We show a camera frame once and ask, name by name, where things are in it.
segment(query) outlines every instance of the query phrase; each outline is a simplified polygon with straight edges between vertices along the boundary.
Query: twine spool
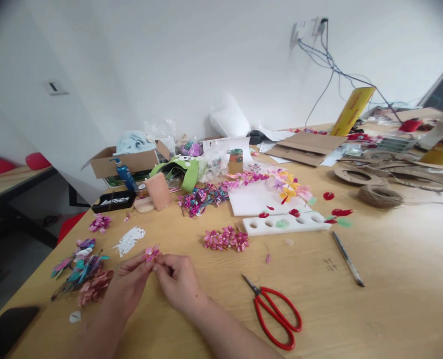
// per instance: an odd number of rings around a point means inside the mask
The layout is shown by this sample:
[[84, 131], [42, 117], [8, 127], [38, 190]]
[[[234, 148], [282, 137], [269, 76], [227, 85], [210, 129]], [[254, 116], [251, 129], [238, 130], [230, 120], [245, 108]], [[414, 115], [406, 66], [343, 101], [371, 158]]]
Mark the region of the twine spool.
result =
[[385, 187], [366, 185], [359, 189], [359, 198], [379, 208], [394, 208], [404, 203], [402, 196]]

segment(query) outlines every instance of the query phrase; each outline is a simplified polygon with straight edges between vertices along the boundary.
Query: green leaf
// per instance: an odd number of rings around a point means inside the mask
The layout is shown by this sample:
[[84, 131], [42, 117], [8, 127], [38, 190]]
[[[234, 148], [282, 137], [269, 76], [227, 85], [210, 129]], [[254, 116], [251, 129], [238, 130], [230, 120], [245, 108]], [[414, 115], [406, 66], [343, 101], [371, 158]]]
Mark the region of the green leaf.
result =
[[351, 228], [352, 227], [351, 221], [345, 217], [338, 218], [337, 224], [339, 224], [341, 227], [344, 227], [344, 228]]

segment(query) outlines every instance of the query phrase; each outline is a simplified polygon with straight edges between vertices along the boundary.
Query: cardboard box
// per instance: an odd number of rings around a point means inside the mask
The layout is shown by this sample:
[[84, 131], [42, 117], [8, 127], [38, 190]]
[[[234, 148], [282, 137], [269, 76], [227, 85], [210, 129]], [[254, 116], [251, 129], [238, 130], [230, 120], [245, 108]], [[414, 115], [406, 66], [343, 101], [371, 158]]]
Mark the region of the cardboard box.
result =
[[284, 141], [279, 141], [272, 149], [266, 151], [266, 154], [317, 167], [346, 139], [342, 136], [298, 132]]
[[152, 151], [138, 152], [134, 154], [113, 156], [117, 151], [116, 146], [106, 147], [90, 159], [95, 177], [98, 179], [110, 176], [118, 176], [115, 161], [119, 158], [123, 165], [126, 165], [133, 174], [139, 171], [151, 170], [160, 163], [160, 159], [170, 160], [170, 151], [163, 142], [156, 140], [156, 149]]

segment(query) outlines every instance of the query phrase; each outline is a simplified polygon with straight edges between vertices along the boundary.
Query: scissors blade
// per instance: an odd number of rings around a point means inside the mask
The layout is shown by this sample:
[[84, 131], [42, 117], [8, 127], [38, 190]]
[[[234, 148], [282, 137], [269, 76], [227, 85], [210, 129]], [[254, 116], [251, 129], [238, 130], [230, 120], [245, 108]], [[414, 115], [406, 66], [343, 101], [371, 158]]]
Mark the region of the scissors blade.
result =
[[248, 283], [248, 285], [251, 287], [251, 289], [253, 289], [253, 292], [255, 292], [255, 294], [257, 294], [259, 292], [258, 288], [255, 287], [255, 285], [253, 283], [251, 283], [251, 281], [245, 277], [244, 274], [241, 274], [243, 279], [246, 281], [246, 283]]

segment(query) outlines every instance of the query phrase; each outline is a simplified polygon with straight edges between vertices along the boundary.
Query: wooden block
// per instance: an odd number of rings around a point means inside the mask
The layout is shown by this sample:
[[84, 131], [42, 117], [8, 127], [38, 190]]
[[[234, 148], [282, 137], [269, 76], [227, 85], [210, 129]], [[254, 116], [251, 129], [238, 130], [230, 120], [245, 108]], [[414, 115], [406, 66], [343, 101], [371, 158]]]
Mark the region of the wooden block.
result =
[[161, 211], [171, 203], [168, 184], [162, 173], [155, 174], [153, 177], [146, 179], [145, 185], [156, 210]]

